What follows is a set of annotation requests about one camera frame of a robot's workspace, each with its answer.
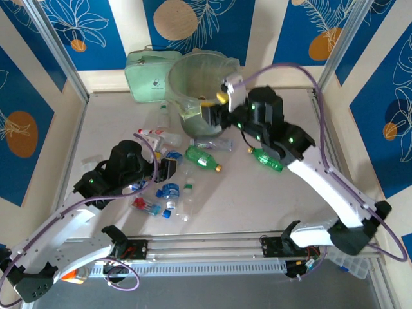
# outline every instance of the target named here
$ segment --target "blue bottle cap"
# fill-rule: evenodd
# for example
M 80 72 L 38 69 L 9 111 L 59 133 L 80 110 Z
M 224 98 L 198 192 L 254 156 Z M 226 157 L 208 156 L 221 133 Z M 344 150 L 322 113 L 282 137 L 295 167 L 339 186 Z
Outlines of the blue bottle cap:
M 171 215 L 171 214 L 172 214 L 172 212 L 171 212 L 169 209 L 165 209 L 165 210 L 163 211 L 162 216 L 165 217 L 165 218 L 170 218 L 170 215 Z

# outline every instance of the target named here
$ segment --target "blue bottle label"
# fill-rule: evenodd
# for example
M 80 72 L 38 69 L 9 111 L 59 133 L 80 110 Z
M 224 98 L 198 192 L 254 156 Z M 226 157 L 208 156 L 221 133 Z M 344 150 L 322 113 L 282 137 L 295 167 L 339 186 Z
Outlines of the blue bottle label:
M 176 150 L 170 150 L 166 155 L 166 158 L 175 159 L 179 164 L 183 160 L 183 156 Z
M 168 183 L 162 188 L 162 198 L 179 198 L 179 186 L 175 183 Z

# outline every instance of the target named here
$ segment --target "yellow part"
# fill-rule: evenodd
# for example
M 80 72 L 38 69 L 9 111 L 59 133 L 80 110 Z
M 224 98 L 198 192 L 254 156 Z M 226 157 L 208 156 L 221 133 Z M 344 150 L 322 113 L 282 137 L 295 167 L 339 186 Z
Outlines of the yellow part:
M 200 106 L 203 107 L 203 108 L 209 108 L 213 105 L 215 105 L 215 103 L 213 103 L 211 101 L 202 101 L 202 102 L 200 102 Z
M 224 92 L 218 92 L 216 94 L 216 98 L 218 98 L 219 102 L 221 102 L 222 104 L 229 102 L 229 95 Z

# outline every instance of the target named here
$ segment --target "orange circle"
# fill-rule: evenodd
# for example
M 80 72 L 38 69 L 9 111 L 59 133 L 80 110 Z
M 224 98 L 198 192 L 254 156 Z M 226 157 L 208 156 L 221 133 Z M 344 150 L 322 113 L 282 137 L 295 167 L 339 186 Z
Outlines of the orange circle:
M 73 48 L 76 52 L 82 53 L 86 50 L 87 46 L 86 43 L 78 40 L 78 39 L 74 39 L 70 42 L 70 46 L 71 48 Z
M 313 60 L 321 61 L 329 58 L 337 39 L 341 35 L 341 28 L 332 28 L 328 32 L 319 34 L 309 46 L 309 56 Z
M 196 12 L 182 0 L 166 0 L 153 15 L 157 32 L 169 41 L 184 40 L 198 28 Z
M 387 140 L 394 140 L 395 137 L 397 137 L 397 131 L 398 128 L 396 127 L 396 125 L 392 122 L 388 122 L 384 126 L 384 138 L 386 138 Z
M 15 111 L 6 119 L 6 140 L 11 152 L 20 158 L 29 158 L 36 150 L 39 132 L 31 114 Z

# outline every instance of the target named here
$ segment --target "green plastic bottle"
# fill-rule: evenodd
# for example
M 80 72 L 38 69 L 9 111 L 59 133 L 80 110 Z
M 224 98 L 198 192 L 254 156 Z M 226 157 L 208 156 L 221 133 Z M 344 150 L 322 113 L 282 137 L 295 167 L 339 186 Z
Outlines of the green plastic bottle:
M 279 161 L 269 157 L 268 154 L 262 149 L 250 147 L 248 149 L 248 153 L 251 153 L 258 161 L 266 166 L 269 166 L 275 171 L 281 172 L 283 170 L 283 165 Z
M 216 172 L 221 171 L 221 165 L 209 153 L 194 146 L 187 148 L 185 157 L 204 169 L 214 169 Z

